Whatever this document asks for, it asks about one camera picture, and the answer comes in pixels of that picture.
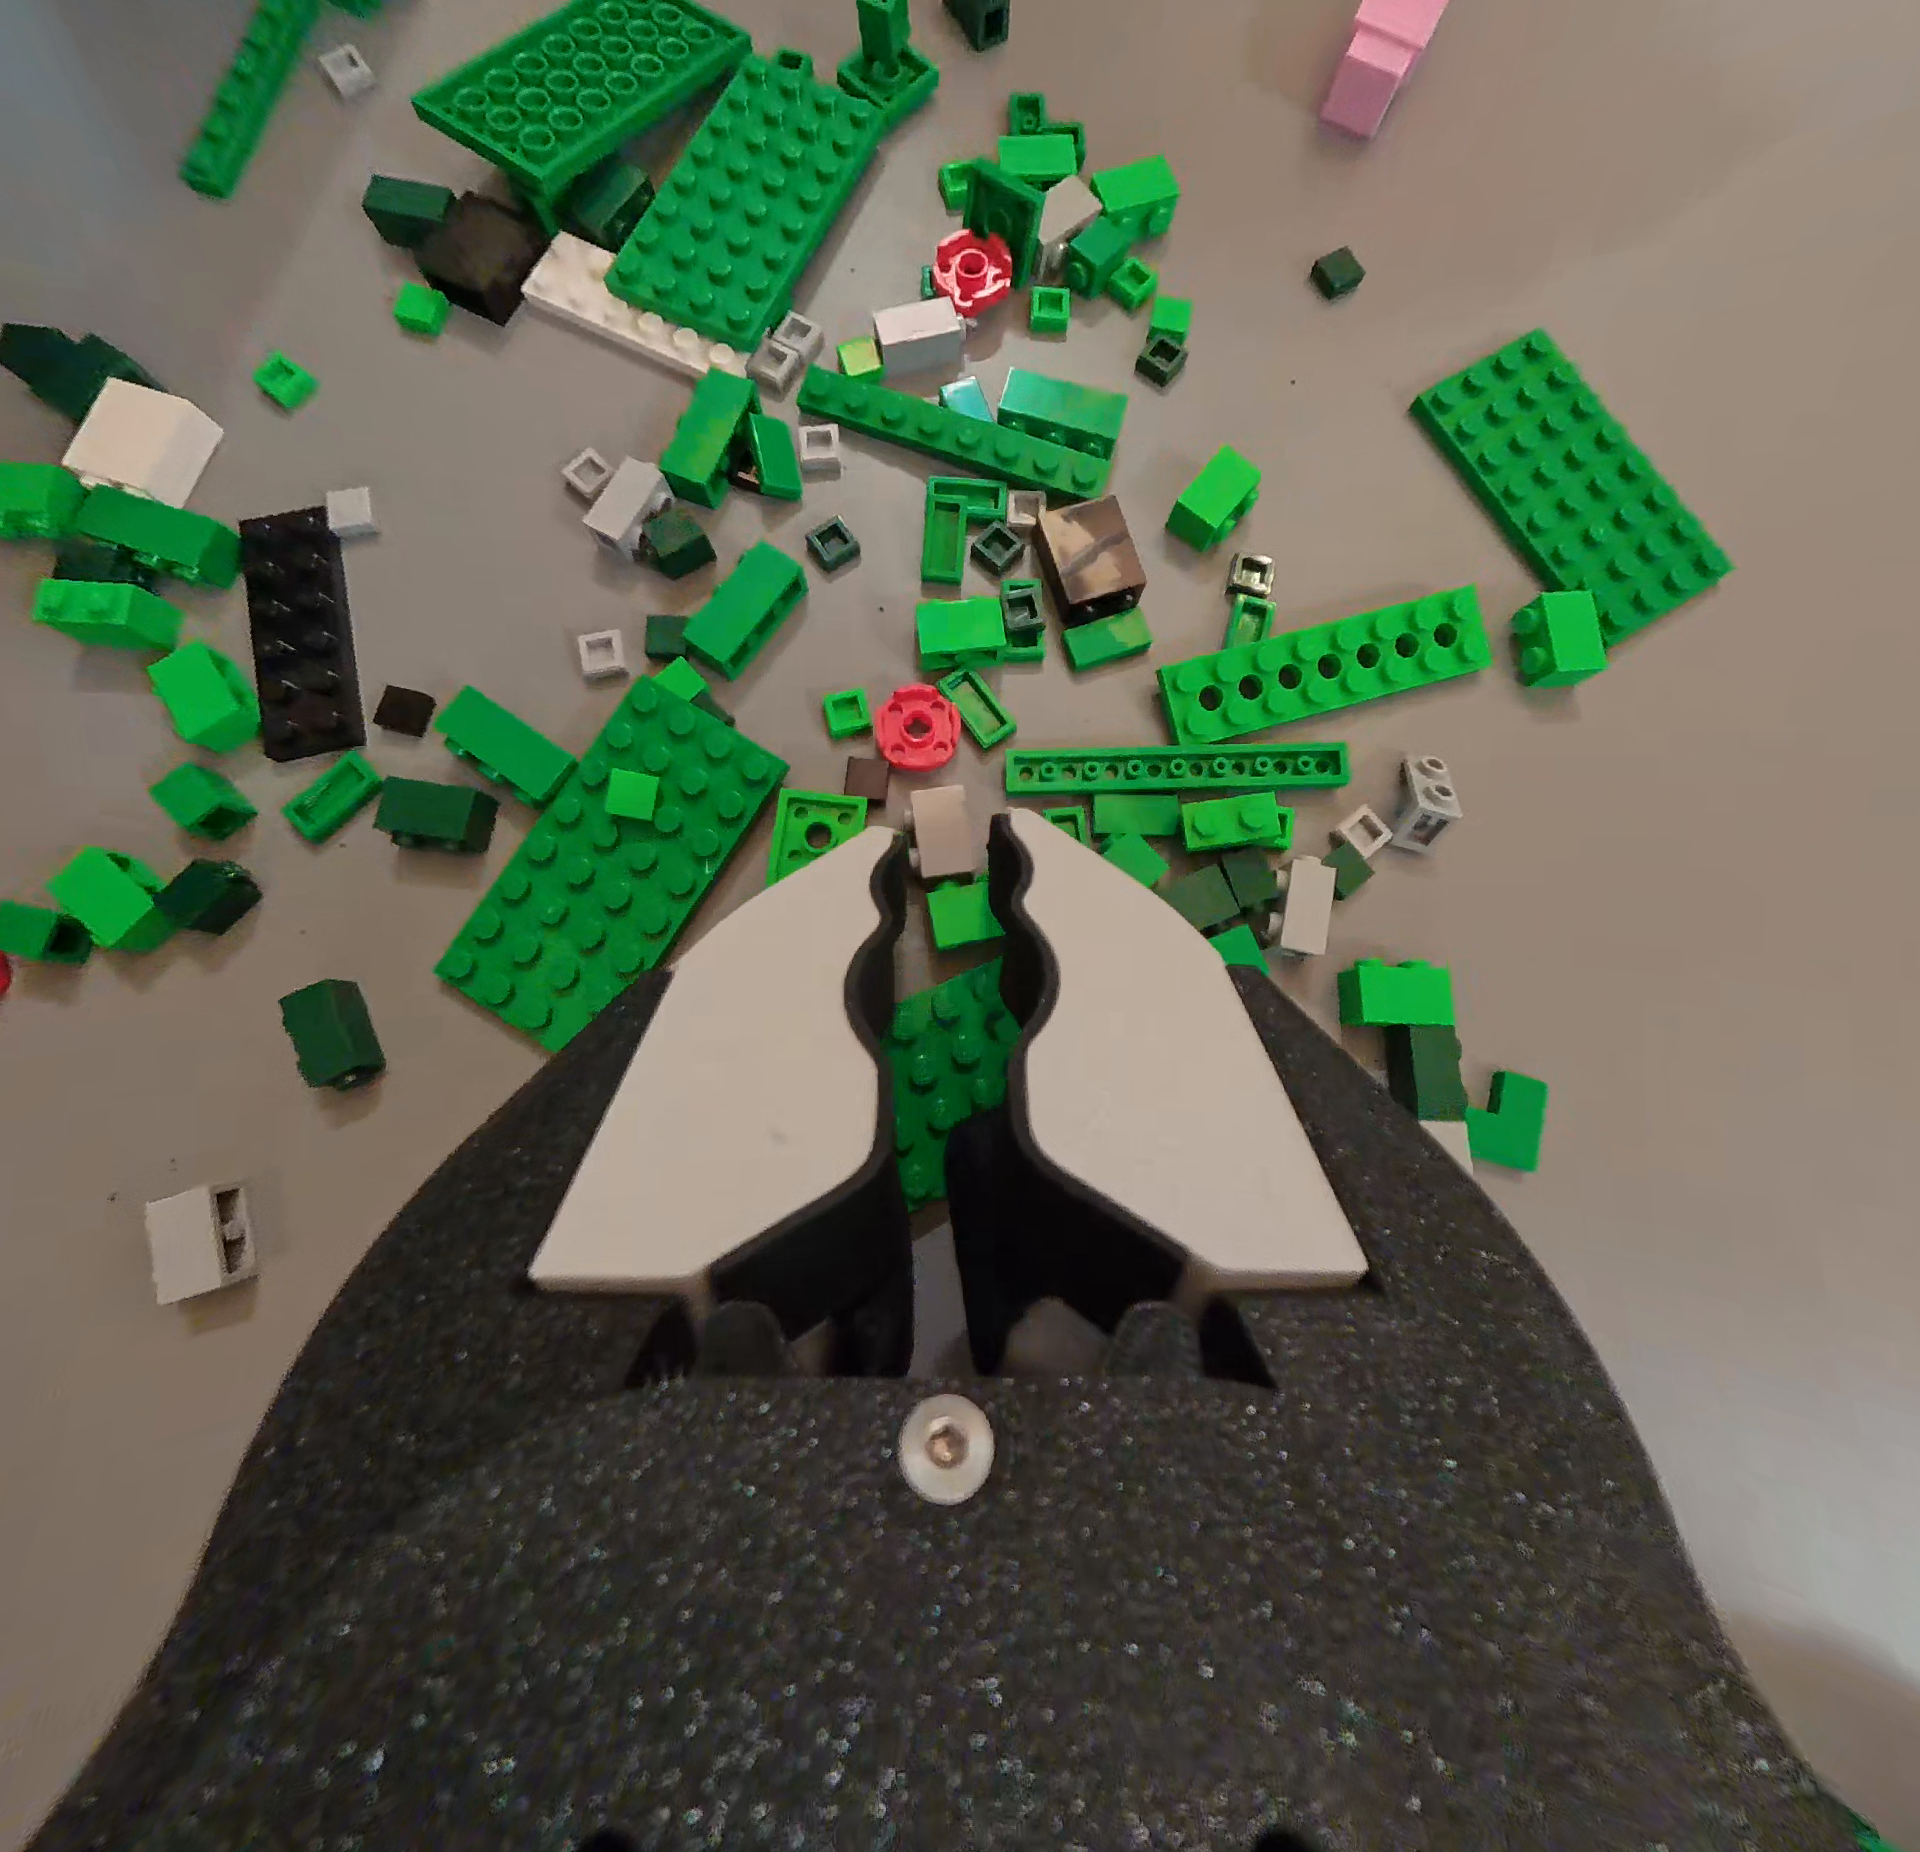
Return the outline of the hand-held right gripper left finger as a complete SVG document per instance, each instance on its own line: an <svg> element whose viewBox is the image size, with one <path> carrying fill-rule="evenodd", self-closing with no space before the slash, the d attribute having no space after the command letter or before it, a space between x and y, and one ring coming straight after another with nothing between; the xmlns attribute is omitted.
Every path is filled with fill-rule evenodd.
<svg viewBox="0 0 1920 1852"><path fill-rule="evenodd" d="M756 895L657 983L527 1267L545 1294L655 1294L693 1318L824 1324L857 1376L915 1358L897 1169L896 950L908 836L869 826Z"/></svg>

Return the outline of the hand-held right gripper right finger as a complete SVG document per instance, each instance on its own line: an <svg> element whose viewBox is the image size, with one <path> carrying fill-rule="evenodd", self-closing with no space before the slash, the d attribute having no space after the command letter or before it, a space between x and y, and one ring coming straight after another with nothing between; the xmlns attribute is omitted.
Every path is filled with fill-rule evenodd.
<svg viewBox="0 0 1920 1852"><path fill-rule="evenodd" d="M1043 1300L1115 1335L1232 1294L1329 1294L1370 1261L1227 961L1138 879L1004 810L987 836L1013 1015L1001 1105L949 1134L969 1358Z"/></svg>

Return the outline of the grey desk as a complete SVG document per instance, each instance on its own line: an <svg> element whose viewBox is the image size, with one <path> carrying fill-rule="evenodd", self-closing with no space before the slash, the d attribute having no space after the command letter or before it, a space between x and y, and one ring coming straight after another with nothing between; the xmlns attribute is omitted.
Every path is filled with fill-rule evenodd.
<svg viewBox="0 0 1920 1852"><path fill-rule="evenodd" d="M178 184L252 0L2 0L2 317L101 334L224 427L227 521L367 488L347 553L367 697L479 686L570 753L612 709L577 635L669 601L599 553L570 455L648 457L685 388L520 311L392 323L370 173L474 160L419 86L565 0L389 0L377 86L297 72L238 199ZM855 0L702 0L832 68ZM1452 765L1465 817L1390 854L1334 961L1452 971L1474 1084L1534 1073L1534 1179L1491 1173L1628 1399L1794 1743L1917 1839L1917 0L1452 0L1381 138L1316 127L1356 0L1013 0L943 68L801 287L843 340L946 231L939 165L1013 89L1097 165L1164 152L1188 374L1115 489L1153 656L1212 647L1220 558L1164 517L1227 444L1281 618L1532 581L1407 402L1545 329L1733 578L1582 690L1510 668L1344 715L1356 786ZM1325 303L1308 269L1352 246ZM263 904L227 938L26 966L2 1002L2 1849L37 1834L169 1630L252 1430L411 1190L544 1070L433 962L479 860L370 817L309 847L311 775L243 753ZM145 1207L243 1183L255 1277L156 1306Z"/></svg>

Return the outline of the thin green plate with holes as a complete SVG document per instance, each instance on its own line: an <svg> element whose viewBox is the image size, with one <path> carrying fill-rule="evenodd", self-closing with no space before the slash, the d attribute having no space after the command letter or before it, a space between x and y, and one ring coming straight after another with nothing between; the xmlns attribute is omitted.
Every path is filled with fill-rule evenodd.
<svg viewBox="0 0 1920 1852"><path fill-rule="evenodd" d="M1164 796L1188 789L1340 789L1344 743L1049 746L1004 754L1004 789L1026 796Z"/></svg>

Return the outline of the green brick with holes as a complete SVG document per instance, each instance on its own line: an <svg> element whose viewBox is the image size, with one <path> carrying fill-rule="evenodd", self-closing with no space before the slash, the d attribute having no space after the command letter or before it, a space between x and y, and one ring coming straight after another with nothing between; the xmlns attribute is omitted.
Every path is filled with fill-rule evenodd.
<svg viewBox="0 0 1920 1852"><path fill-rule="evenodd" d="M1175 746L1220 746L1491 665L1478 585L1459 585L1159 665L1159 697Z"/></svg>

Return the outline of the heap of green toy bricks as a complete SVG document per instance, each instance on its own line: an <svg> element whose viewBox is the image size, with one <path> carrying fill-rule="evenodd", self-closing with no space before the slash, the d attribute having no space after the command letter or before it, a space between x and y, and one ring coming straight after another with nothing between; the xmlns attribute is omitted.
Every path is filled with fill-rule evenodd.
<svg viewBox="0 0 1920 1852"><path fill-rule="evenodd" d="M883 384L877 344L843 345L849 378ZM54 329L2 329L2 364L29 378L46 361L46 384L72 388L64 399L69 416L89 412L104 380L121 378L153 391L137 368L121 368L120 350L98 340L75 344ZM1112 464L1115 427L1087 423L1073 437L1078 412L1068 388L1058 380L1006 374L1001 427L1026 437L1100 455ZM750 378L708 371L695 380L693 402L666 450L675 497L722 497L730 488L768 497L803 497L798 433L774 410L760 405ZM939 686L956 709L965 730L981 753L1015 734L1013 716L987 686L1004 660L1043 657L1043 571L1036 553L1036 528L1051 500L1041 489L1013 489L974 473L931 477L926 484L926 558L924 573L965 573L974 555L1006 573L999 597L926 599L916 607L919 681ZM45 545L54 558L35 585L35 620L89 647L120 647L145 660L145 681L169 709L175 737L208 754L263 746L263 709L255 682L227 656L204 639L181 639L181 607L156 594L156 578L189 589L227 594L239 571L238 528L212 514L158 504L108 488L81 488L61 461L2 457L2 538ZM662 573L690 573L710 563L710 538L697 514L669 502L642 530L646 563ZM1234 624L1225 648L1270 635L1272 562L1241 553L1234 558ZM787 618L803 606L809 571L777 544L757 538L739 563L685 618L657 618L648 628L648 657L666 657L653 681L732 724L710 697L708 681L735 681L780 635ZM1133 660L1149 648L1141 607L1063 628L1063 647L1075 673ZM1610 665L1596 607L1587 594L1545 594L1511 614L1515 676L1526 686L1573 686ZM873 737L877 712L855 690L824 697L832 737ZM512 792L530 810L545 810L577 761L506 705L479 690L457 690L433 716L446 748L488 782ZM478 786L450 781L382 775L364 746L325 754L334 761L311 775L287 803L287 828L304 846L327 846L364 807L399 847L450 856L482 856L492 841L497 797ZM782 786L768 887L837 850L865 834L868 801L879 803L892 771L879 748L857 754L877 789L855 786L843 796L803 796ZM1281 926L1283 887L1266 868L1266 854L1289 847L1293 810L1278 803L1283 789L1188 789L1164 796L1095 796L1095 834L1106 834L1105 856L1146 888L1165 879L1165 860L1141 834L1186 834L1188 854L1212 865L1172 883L1165 902L1190 926L1209 933L1209 944L1232 966L1266 971L1257 930ZM2 902L2 950L11 961L72 971L94 950L146 955L175 936L224 936L252 904L260 887L243 865L212 856L255 820L252 801L234 781L178 765L153 782L158 810L189 838L200 854L181 856L181 873L158 875L146 860L112 847L81 847L46 883L50 904ZM1370 865L1346 846L1334 846L1337 902L1370 879ZM1443 1138L1459 1157L1510 1169L1536 1169L1550 1092L1526 1073L1494 1073L1485 1106L1462 1096L1459 1039L1452 1031L1452 988L1440 966L1407 961L1388 966L1359 961L1337 977L1344 1024L1385 1026L1390 1092L1426 1133Z"/></svg>

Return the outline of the brown printed brick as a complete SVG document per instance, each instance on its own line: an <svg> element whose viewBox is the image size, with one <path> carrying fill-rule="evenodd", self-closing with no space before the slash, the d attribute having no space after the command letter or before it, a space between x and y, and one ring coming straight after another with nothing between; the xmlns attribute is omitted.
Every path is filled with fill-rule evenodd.
<svg viewBox="0 0 1920 1852"><path fill-rule="evenodd" d="M1063 628L1136 611L1146 585L1120 497L1049 504L1036 528L1043 585Z"/></svg>

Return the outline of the long black plate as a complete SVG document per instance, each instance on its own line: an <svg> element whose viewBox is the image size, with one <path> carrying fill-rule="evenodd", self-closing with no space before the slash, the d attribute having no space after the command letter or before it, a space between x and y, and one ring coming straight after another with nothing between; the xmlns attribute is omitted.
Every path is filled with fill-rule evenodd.
<svg viewBox="0 0 1920 1852"><path fill-rule="evenodd" d="M238 538L265 759L364 746L344 545L327 507L249 517Z"/></svg>

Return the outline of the long green plate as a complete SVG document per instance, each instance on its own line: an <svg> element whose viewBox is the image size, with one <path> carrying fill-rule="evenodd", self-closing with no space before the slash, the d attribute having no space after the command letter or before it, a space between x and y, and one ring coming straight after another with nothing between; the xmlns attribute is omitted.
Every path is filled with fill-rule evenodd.
<svg viewBox="0 0 1920 1852"><path fill-rule="evenodd" d="M1112 469L1100 455L992 422L974 422L935 399L916 399L820 364L803 371L798 412L811 422L843 423L855 437L943 461L955 473L1001 481L1013 489L1041 489L1051 500L1100 500L1109 488Z"/></svg>
<svg viewBox="0 0 1920 1852"><path fill-rule="evenodd" d="M255 0L206 117L181 155L181 184L232 199L311 34L322 0Z"/></svg>

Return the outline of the large green studded plate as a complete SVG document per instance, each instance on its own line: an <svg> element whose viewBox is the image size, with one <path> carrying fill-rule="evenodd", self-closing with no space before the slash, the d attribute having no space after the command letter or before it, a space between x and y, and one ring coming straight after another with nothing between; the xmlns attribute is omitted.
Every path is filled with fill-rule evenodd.
<svg viewBox="0 0 1920 1852"><path fill-rule="evenodd" d="M1440 378L1408 417L1545 594L1587 594L1605 648L1733 573L1550 330Z"/></svg>

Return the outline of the white plate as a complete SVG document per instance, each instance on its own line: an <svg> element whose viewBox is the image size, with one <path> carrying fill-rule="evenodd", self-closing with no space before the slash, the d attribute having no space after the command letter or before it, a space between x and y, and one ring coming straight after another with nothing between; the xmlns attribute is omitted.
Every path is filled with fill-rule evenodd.
<svg viewBox="0 0 1920 1852"><path fill-rule="evenodd" d="M708 371L749 374L732 345L614 295L612 263L609 250L577 233L554 233L520 283L520 303L685 380L702 380Z"/></svg>

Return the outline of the white brick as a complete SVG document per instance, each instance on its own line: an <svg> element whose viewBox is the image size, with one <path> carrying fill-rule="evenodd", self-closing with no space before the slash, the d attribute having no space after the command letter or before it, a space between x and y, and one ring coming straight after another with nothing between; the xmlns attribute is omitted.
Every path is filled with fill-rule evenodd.
<svg viewBox="0 0 1920 1852"><path fill-rule="evenodd" d="M181 512L221 440L224 427L189 399L108 378L65 445L64 471L89 489L125 489Z"/></svg>

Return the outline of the green rectangular plate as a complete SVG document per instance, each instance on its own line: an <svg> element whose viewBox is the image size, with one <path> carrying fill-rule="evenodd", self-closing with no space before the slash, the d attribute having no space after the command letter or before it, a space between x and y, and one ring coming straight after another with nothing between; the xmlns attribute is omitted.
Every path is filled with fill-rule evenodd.
<svg viewBox="0 0 1920 1852"><path fill-rule="evenodd" d="M492 163L545 233L631 138L728 78L756 42L695 0L569 0L414 93L414 117Z"/></svg>

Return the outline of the pink toy pig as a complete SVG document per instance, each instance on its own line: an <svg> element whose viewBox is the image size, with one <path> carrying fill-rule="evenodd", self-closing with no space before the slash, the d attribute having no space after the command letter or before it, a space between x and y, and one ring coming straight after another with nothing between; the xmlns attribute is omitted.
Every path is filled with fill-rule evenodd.
<svg viewBox="0 0 1920 1852"><path fill-rule="evenodd" d="M1377 127L1421 62L1450 0L1361 0L1319 120L1359 141Z"/></svg>

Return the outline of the green bracket piece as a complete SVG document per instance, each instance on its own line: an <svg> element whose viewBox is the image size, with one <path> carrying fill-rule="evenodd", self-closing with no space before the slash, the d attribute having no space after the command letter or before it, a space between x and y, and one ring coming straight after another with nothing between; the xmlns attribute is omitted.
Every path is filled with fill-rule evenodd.
<svg viewBox="0 0 1920 1852"><path fill-rule="evenodd" d="M943 74L912 39L908 0L857 0L857 34L861 48L837 68L838 89L873 105L888 127L919 112Z"/></svg>

